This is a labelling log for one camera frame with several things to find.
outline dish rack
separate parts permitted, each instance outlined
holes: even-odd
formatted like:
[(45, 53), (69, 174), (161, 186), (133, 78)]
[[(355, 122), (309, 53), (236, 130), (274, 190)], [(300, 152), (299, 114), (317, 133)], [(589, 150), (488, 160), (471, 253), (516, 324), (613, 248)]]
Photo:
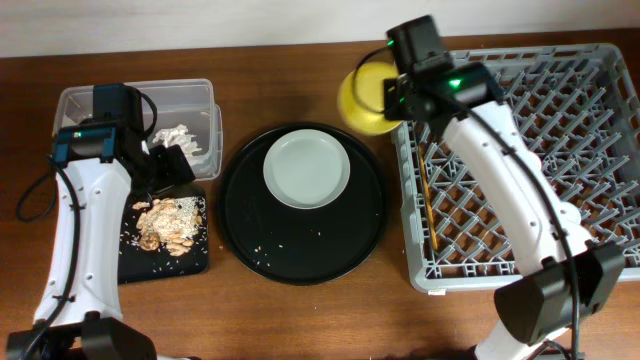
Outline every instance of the dish rack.
[[(609, 44), (454, 51), (480, 61), (504, 89), (529, 150), (594, 239), (623, 248), (620, 281), (640, 279), (640, 102), (618, 48)], [(491, 206), (464, 163), (404, 122), (392, 134), (413, 286), (430, 295), (495, 289), (520, 278)], [(418, 156), (424, 154), (437, 246), (432, 245)]]

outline small white plate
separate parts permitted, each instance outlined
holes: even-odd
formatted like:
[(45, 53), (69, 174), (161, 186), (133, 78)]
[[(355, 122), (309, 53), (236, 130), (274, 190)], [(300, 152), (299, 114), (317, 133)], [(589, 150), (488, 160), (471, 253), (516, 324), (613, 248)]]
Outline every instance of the small white plate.
[(296, 209), (315, 209), (335, 200), (347, 186), (351, 165), (344, 147), (318, 130), (297, 130), (278, 139), (263, 166), (267, 188)]

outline wooden table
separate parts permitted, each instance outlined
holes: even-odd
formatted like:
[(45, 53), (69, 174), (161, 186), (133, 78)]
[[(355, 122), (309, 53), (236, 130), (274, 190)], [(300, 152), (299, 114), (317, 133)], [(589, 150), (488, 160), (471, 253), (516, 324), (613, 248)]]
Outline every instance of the wooden table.
[[(611, 42), (640, 84), (640, 30), (447, 38), (451, 49)], [(30, 328), (49, 270), (56, 215), (19, 223), (19, 196), (46, 169), (58, 97), (67, 87), (120, 81), (207, 78), (222, 108), (224, 161), (278, 124), (316, 121), (345, 129), (340, 81), (380, 42), (152, 51), (0, 59), (0, 338)], [(245, 268), (210, 226), (211, 268), (199, 276), (120, 287), (125, 321), (166, 355), (220, 358), (404, 357), (481, 341), (497, 315), (490, 291), (429, 297), (408, 281), (400, 185), (389, 136), (358, 136), (388, 175), (390, 226), (373, 255), (347, 276), (294, 287)], [(210, 204), (220, 181), (204, 182)], [(47, 203), (50, 188), (34, 194)], [(620, 284), (582, 325), (590, 359), (640, 356), (640, 283)], [(568, 345), (568, 336), (561, 338)]]

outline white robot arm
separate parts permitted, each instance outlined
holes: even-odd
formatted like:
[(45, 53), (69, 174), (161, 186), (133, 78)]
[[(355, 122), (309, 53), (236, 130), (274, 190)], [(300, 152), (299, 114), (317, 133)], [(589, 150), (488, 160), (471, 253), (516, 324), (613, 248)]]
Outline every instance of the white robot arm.
[[(473, 109), (486, 119), (487, 123), (520, 154), (526, 165), (543, 184), (547, 197), (560, 214), (560, 221), (568, 234), (571, 253), (577, 255), (587, 250), (585, 241), (591, 238), (589, 232), (580, 225), (578, 209), (562, 202), (555, 194), (540, 170), (540, 159), (529, 152), (515, 127), (508, 105), (498, 105), (495, 101)], [(546, 258), (562, 262), (565, 253), (554, 238), (551, 219), (542, 203), (540, 195), (531, 181), (515, 164), (510, 156), (505, 156), (502, 147), (473, 118), (454, 119), (446, 127), (444, 142), (464, 161), (470, 169), (483, 194), (486, 196), (496, 216), (511, 240), (511, 249), (516, 267), (526, 276), (543, 269)], [(566, 328), (561, 328), (547, 336), (554, 339)], [(475, 354), (479, 360), (523, 359), (540, 344), (529, 346), (514, 339), (502, 322), (498, 322), (489, 337), (480, 343)]]
[[(142, 98), (154, 113), (147, 129)], [(34, 327), (9, 335), (8, 359), (76, 358), (79, 352), (88, 359), (168, 359), (121, 322), (120, 224), (128, 196), (147, 199), (195, 177), (178, 145), (147, 149), (144, 140), (157, 109), (137, 89), (95, 86), (93, 114), (54, 138), (50, 163), (57, 172), (59, 207), (51, 269)], [(77, 337), (82, 348), (71, 349)]]
[(384, 117), (426, 122), (462, 159), (500, 220), (523, 276), (496, 291), (500, 321), (471, 358), (524, 359), (571, 326), (577, 360), (579, 318), (602, 309), (624, 268), (621, 250), (596, 246), (578, 209), (560, 201), (484, 65), (455, 68), (430, 16), (387, 36), (401, 75), (384, 80)]

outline clear plastic container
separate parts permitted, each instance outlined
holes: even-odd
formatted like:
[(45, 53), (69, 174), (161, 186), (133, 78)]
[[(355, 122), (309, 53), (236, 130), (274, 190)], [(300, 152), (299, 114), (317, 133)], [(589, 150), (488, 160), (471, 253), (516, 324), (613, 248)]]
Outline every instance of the clear plastic container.
[[(158, 108), (158, 122), (147, 140), (149, 147), (161, 129), (180, 124), (194, 134), (193, 140), (202, 150), (190, 159), (198, 180), (211, 180), (220, 174), (222, 165), (222, 115), (213, 100), (213, 86), (207, 79), (161, 80), (125, 83), (147, 94)], [(64, 126), (79, 124), (92, 117), (93, 85), (68, 88), (60, 95), (53, 133)], [(145, 128), (151, 125), (153, 114), (142, 100)]]

